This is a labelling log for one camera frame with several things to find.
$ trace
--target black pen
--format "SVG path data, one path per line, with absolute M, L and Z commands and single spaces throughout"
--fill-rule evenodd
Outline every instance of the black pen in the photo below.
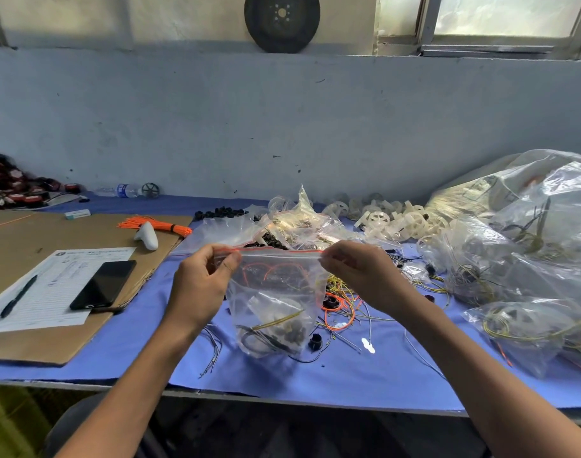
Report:
M 31 285 L 36 282 L 37 277 L 38 275 L 34 275 L 34 277 L 31 278 L 24 286 L 24 288 L 21 289 L 21 291 L 17 294 L 17 297 L 15 297 L 13 300 L 6 304 L 6 307 L 4 307 L 4 310 L 2 310 L 2 313 L 0 313 L 0 318 L 6 318 L 11 314 L 12 309 L 15 307 L 15 305 L 17 305 L 17 302 L 21 300 L 25 293 L 31 288 Z

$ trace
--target paper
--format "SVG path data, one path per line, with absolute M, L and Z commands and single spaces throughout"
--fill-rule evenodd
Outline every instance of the paper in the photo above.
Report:
M 27 282 L 36 282 L 17 302 L 11 314 L 0 318 L 0 333 L 85 323 L 89 310 L 69 306 L 104 262 L 129 260 L 135 247 L 68 249 L 53 252 L 0 294 L 0 313 Z

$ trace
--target table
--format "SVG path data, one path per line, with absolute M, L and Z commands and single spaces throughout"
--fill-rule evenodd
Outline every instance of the table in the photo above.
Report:
M 222 205 L 240 209 L 266 201 L 161 196 L 159 199 L 100 198 L 89 195 L 88 204 L 68 203 L 48 211 L 67 212 L 89 208 L 92 213 L 190 215 L 197 210 L 214 210 Z M 155 271 L 132 300 L 125 312 L 104 325 L 70 362 L 62 367 L 34 366 L 0 362 L 0 383 L 104 390 L 121 376 L 142 349 L 157 326 L 167 302 L 180 257 L 169 257 Z M 445 295 L 436 301 L 444 305 Z M 213 351 L 206 337 L 199 337 L 174 371 L 165 395 L 199 396 L 250 401 L 266 401 L 319 406 L 363 408 L 383 411 L 436 415 L 466 415 L 450 385 L 411 349 L 398 323 L 374 322 L 370 354 L 345 344 L 340 339 L 313 363 L 297 363 L 288 357 L 251 358 L 234 343 L 231 317 L 221 311 L 213 322 L 224 348 L 212 373 L 199 375 Z M 452 299 L 448 315 L 473 340 L 500 360 L 500 354 L 461 316 L 464 307 Z M 368 323 L 354 324 L 343 336 L 362 346 Z M 429 361 L 428 354 L 409 335 L 410 340 Z M 571 408 L 571 417 L 581 423 L 581 370 L 564 360 L 555 360 L 544 380 L 513 373 L 557 408 Z

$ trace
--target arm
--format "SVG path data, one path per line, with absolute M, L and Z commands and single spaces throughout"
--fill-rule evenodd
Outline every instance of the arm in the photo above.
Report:
M 496 457 L 581 458 L 581 429 L 419 294 L 381 249 L 340 241 L 322 266 L 414 335 Z
M 210 275 L 216 246 L 183 261 L 161 324 L 138 357 L 56 458 L 133 458 L 159 397 L 180 359 L 223 302 L 241 255 Z

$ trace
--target phone screen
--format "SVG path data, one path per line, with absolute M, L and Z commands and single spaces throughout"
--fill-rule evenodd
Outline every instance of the phone screen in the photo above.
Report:
M 121 292 L 135 264 L 135 260 L 103 263 L 70 304 L 70 309 L 110 307 Z

